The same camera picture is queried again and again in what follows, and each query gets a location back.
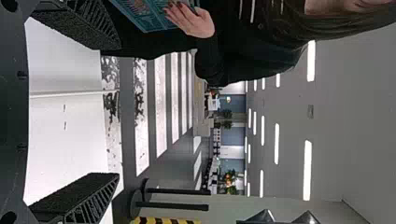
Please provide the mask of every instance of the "black jacket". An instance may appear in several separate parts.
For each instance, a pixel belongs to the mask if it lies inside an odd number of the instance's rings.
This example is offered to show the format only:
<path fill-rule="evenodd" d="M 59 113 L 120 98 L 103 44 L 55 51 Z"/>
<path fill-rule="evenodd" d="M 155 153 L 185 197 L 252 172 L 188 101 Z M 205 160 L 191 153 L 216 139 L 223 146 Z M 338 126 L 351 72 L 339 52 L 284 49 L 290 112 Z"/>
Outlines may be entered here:
<path fill-rule="evenodd" d="M 195 70 L 210 86 L 224 87 L 243 80 L 272 77 L 297 64 L 301 51 L 271 43 L 262 21 L 251 24 L 238 18 L 238 1 L 210 8 L 216 34 L 197 39 Z"/>

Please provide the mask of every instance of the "black sleeve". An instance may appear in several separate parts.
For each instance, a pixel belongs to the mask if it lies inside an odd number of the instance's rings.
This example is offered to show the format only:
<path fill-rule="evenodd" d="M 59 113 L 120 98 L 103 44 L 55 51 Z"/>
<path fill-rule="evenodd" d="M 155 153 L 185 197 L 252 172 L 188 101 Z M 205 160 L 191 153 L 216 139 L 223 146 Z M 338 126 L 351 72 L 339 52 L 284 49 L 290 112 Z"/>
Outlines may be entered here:
<path fill-rule="evenodd" d="M 279 64 L 247 59 L 239 54 L 224 54 L 219 51 L 218 37 L 197 40 L 195 55 L 196 75 L 209 85 L 225 87 L 244 80 L 272 77 L 283 69 Z"/>

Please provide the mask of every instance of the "hand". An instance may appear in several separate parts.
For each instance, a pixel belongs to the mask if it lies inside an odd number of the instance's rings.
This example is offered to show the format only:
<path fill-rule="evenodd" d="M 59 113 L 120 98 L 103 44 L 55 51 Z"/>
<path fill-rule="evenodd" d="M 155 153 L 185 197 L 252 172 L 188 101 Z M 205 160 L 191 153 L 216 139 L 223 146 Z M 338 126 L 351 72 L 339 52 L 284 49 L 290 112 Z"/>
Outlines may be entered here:
<path fill-rule="evenodd" d="M 209 38 L 215 34 L 215 24 L 208 11 L 196 7 L 198 15 L 195 15 L 191 9 L 182 3 L 169 4 L 164 11 L 166 18 L 180 28 L 186 35 L 198 38 Z"/>

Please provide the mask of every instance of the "dark hair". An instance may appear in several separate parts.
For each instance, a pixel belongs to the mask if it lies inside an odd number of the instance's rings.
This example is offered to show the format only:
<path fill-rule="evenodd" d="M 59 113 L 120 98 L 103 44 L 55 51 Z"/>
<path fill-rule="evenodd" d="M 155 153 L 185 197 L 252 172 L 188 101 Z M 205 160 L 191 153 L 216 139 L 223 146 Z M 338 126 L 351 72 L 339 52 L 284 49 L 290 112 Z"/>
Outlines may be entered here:
<path fill-rule="evenodd" d="M 338 15 L 305 15 L 304 0 L 283 1 L 284 14 L 274 15 L 271 4 L 266 7 L 266 22 L 272 23 L 272 37 L 291 48 L 301 49 L 310 40 L 329 40 L 375 30 L 396 22 L 396 2 L 370 5 L 364 1 L 358 7 L 370 8 L 364 13 L 342 12 Z"/>

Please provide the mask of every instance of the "black metal frame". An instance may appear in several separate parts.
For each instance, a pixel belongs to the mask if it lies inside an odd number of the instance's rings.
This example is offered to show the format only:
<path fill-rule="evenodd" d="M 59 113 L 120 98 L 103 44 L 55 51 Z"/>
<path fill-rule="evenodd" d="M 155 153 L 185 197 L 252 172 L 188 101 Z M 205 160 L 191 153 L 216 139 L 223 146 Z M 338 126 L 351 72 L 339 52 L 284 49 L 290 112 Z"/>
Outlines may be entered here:
<path fill-rule="evenodd" d="M 29 149 L 24 23 L 38 3 L 0 0 L 0 223 L 39 223 L 23 201 Z"/>

